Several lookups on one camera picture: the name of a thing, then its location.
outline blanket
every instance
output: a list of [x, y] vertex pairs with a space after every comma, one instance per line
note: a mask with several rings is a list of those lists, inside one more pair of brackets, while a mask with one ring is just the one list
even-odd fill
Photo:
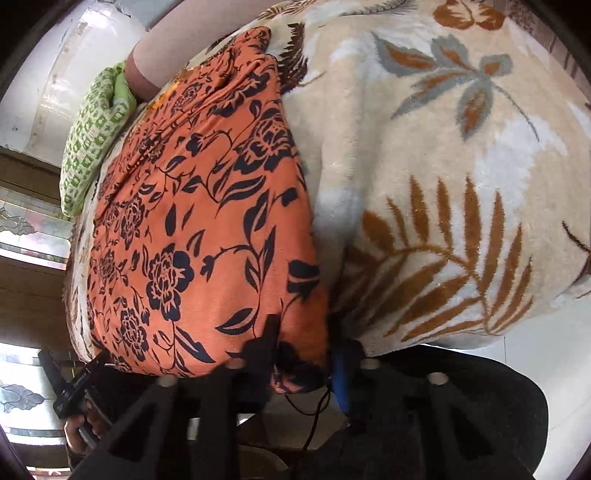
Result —
[[[591, 231], [586, 98], [504, 13], [460, 0], [283, 2], [178, 78], [261, 25], [331, 318], [369, 355], [484, 345], [579, 277]], [[80, 306], [76, 273], [73, 286]]]

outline black rose print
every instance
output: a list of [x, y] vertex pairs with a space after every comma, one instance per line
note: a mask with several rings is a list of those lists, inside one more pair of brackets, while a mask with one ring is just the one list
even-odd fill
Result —
[[145, 215], [145, 206], [138, 194], [131, 199], [121, 217], [121, 237], [125, 241], [125, 249], [129, 250], [134, 236], [139, 238], [139, 226]]
[[139, 326], [138, 314], [134, 309], [121, 310], [121, 327], [119, 333], [125, 347], [131, 348], [135, 357], [143, 362], [145, 360], [144, 352], [148, 351], [148, 338], [144, 327]]
[[194, 279], [191, 259], [183, 251], [175, 251], [174, 244], [165, 247], [150, 260], [146, 294], [150, 308], [160, 310], [165, 320], [176, 322], [181, 318], [181, 293]]

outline gray leaf pattern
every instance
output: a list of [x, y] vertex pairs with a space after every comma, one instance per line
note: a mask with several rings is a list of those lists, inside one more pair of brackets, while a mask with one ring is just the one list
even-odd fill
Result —
[[44, 397], [22, 385], [0, 385], [0, 405], [3, 406], [4, 413], [10, 413], [13, 408], [31, 410], [44, 401]]

